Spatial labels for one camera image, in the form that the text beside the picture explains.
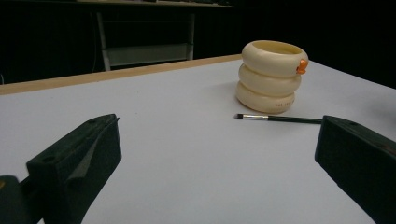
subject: stacked rings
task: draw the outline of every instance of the stacked rings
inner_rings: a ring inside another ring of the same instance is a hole
[[[294,102],[294,92],[308,64],[306,53],[291,44],[258,40],[242,50],[237,99],[247,107],[278,114]]]

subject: white table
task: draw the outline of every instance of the white table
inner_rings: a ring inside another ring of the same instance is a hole
[[[319,125],[234,119],[255,113],[234,96],[242,61],[187,63],[37,91],[0,86],[1,175],[22,181],[33,156],[114,113],[122,160],[83,223],[374,223],[315,162]],[[394,89],[310,62],[295,93],[282,116],[331,115],[396,140]]]

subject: wooden table edge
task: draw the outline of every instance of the wooden table edge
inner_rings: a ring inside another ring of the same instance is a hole
[[[166,72],[166,71],[183,69],[183,68],[191,68],[191,67],[202,66],[212,63],[225,63],[240,59],[242,59],[241,55],[235,54],[235,55],[219,56],[213,58],[197,59],[197,60],[190,60],[190,61],[183,61],[176,63],[160,63],[149,66],[141,66],[135,68],[127,68],[127,69],[76,75],[69,77],[56,77],[56,78],[48,78],[48,79],[41,79],[35,81],[10,83],[5,85],[0,85],[0,95],[7,95],[13,93],[27,92],[27,91],[41,91],[46,89],[98,82],[98,81],[110,80],[121,77],[134,77],[134,76],[140,76],[151,73],[159,73],[159,72]]]

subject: orange tab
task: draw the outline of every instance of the orange tab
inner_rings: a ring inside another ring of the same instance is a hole
[[[308,66],[308,61],[301,59],[300,65],[296,69],[296,74],[302,75],[305,73],[305,68]]]

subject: dark background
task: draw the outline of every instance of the dark background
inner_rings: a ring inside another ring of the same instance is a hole
[[[396,89],[392,7],[375,3],[238,1],[232,8],[126,7],[73,1],[0,1],[0,72],[5,83],[104,71],[96,12],[109,47],[182,43],[195,14],[194,59],[241,53],[271,39],[311,61]]]

